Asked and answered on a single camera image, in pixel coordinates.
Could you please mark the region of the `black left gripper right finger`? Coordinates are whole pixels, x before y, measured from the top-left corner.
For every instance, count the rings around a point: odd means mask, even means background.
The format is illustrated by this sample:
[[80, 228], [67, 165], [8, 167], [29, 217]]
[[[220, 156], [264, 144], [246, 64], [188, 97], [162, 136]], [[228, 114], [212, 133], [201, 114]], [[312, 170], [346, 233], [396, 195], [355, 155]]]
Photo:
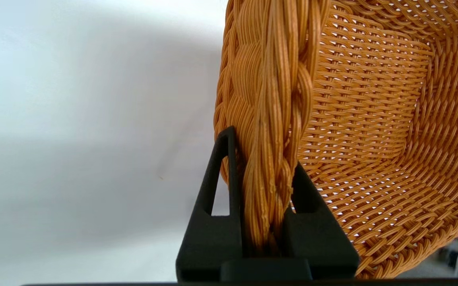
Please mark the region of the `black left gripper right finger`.
[[353, 279], [359, 255], [301, 164], [292, 187], [282, 228], [287, 255], [305, 259], [314, 279]]

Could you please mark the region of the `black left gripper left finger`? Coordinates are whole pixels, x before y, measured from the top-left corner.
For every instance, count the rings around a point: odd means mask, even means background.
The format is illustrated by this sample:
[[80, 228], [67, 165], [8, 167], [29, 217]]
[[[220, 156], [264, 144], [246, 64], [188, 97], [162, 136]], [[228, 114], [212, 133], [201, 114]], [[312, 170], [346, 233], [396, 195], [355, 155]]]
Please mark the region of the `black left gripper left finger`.
[[[225, 262], [243, 257], [241, 187], [234, 127], [218, 135], [176, 259], [179, 281], [219, 281]], [[229, 215], [213, 216], [217, 183], [227, 158]]]

